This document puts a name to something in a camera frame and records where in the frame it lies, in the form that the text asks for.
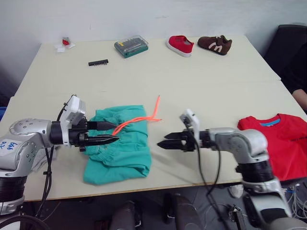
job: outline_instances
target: white table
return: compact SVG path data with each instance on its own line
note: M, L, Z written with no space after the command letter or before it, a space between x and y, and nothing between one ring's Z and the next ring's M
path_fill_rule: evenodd
M147 113L151 114L157 96L161 95L157 117L163 120L148 125L148 142L153 159L151 171L147 178L100 186L85 184L83 172L87 157L78 152L77 148L62 147L57 160L52 163L53 182L48 198L96 196L193 186L201 183L195 152L164 150L156 145L164 135L181 131L184 128L178 116L186 108L195 112L201 121L202 128L236 127L239 119L246 116L253 115L258 119L267 119L276 113L300 116L307 121L306 114L279 80L190 86L185 84L180 86L179 83L175 83L174 86L172 81L171 78L165 77L165 84L160 86L154 80L147 81L147 84L134 91L130 90L130 86L135 82L127 81L127 88L122 89L125 96L116 93L116 88L106 92L81 91L78 96L86 103L88 118L94 115L95 109L130 104L143 104ZM19 95L11 98L8 110L0 122L1 136L8 130L10 124L18 119L35 117L54 120L62 103L70 96L69 93L59 93L53 96L27 95L22 97ZM201 153L204 175L208 182L212 182L217 168L217 152L202 149ZM232 154L222 152L219 183L237 182L241 179L241 175L235 172L235 166L236 162ZM41 199L45 181L45 176L42 175L43 170L28 176L24 192L26 200Z
M264 82L279 80L260 54L243 36L233 39L226 56L197 46L184 58L165 45L165 39L149 40L149 50L124 59L115 41L77 42L66 53L57 54L52 44L43 44L32 62L16 97L51 96L59 93L113 92L131 86L184 90L196 84ZM107 66L89 67L88 62L108 59Z

